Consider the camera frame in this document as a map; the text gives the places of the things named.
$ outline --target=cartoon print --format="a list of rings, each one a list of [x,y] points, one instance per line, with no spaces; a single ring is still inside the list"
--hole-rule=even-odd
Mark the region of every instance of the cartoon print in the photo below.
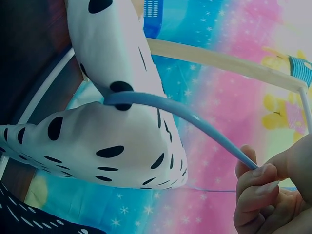
[[[312,81],[312,63],[307,61],[303,51],[297,51],[297,57],[282,54],[270,47],[264,46],[263,50],[271,52],[275,56],[265,56],[262,65],[284,72],[287,75],[298,78],[307,83]]]
[[[293,129],[293,141],[297,142],[305,135],[307,129],[306,115],[299,95],[289,93],[288,100],[267,94],[264,106],[271,112],[262,118],[262,123],[269,130],[289,128]]]

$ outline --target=hand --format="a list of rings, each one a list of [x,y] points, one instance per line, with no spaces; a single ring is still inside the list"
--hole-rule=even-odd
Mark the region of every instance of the hand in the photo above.
[[[311,233],[312,168],[307,165],[312,162],[310,142],[312,135],[254,171],[241,162],[237,164],[234,225],[239,234]],[[253,149],[244,146],[242,151],[256,162]],[[278,182],[288,177],[300,192],[278,187]]]

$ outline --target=finger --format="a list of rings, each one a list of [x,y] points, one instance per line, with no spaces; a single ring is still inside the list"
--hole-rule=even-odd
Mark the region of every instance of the finger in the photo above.
[[[312,230],[312,208],[300,213],[291,222],[277,229],[272,234],[309,234]]]
[[[242,192],[251,186],[260,186],[275,181],[277,175],[276,167],[271,164],[263,165],[253,171],[245,172],[236,185],[236,201]]]
[[[274,212],[267,217],[257,234],[272,234],[292,220],[296,202],[292,195],[284,196],[283,200],[276,205]]]
[[[257,163],[254,149],[252,149],[249,145],[244,145],[240,149],[248,158],[250,158],[253,162]],[[236,174],[237,179],[239,179],[242,174],[244,174],[245,172],[249,170],[250,170],[249,167],[247,167],[241,161],[238,161],[236,168],[235,168],[235,174]]]
[[[260,209],[273,203],[278,193],[277,182],[247,188],[241,194],[234,213],[234,225],[238,233],[256,233],[265,222]]]

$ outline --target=colorful fabric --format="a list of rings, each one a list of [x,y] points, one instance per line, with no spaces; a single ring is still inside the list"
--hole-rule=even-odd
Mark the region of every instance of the colorful fabric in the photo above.
[[[283,6],[278,2],[165,0],[158,38],[256,63],[261,63],[268,54],[263,46],[283,46],[282,51],[295,54],[296,51],[288,52],[296,44],[295,37],[290,36],[294,32],[289,33],[281,22],[305,9],[309,15],[311,8],[304,5],[304,0],[300,4],[288,1]],[[309,51],[311,40],[299,44],[300,49]],[[287,90],[211,67],[158,56],[153,59],[167,96],[195,110],[237,147],[252,145],[259,165],[302,136],[289,128],[286,115],[270,115],[285,110],[290,93]],[[294,99],[299,104],[300,98]],[[91,83],[83,83],[69,108],[101,100]],[[41,208],[109,234],[235,234],[236,159],[192,125],[176,117],[175,123],[189,162],[187,185],[214,192],[188,186],[170,191],[112,188],[38,171],[36,177],[44,178],[42,186],[48,190]],[[281,187],[293,184],[287,180],[281,182]]]

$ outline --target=blue cable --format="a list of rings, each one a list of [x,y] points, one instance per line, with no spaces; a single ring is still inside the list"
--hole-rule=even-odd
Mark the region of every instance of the blue cable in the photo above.
[[[119,93],[113,93],[108,95],[104,99],[104,105],[118,105],[118,104],[141,104],[159,108],[161,110],[172,113],[180,118],[193,124],[195,127],[202,130],[221,146],[223,146],[228,152],[234,155],[238,160],[246,164],[250,169],[256,169],[258,166],[248,158],[243,152],[241,152],[229,139],[227,139],[221,132],[219,132],[214,126],[208,123],[206,120],[197,116],[189,108],[180,102],[159,97],[153,94],[139,93],[133,91],[124,91]]]

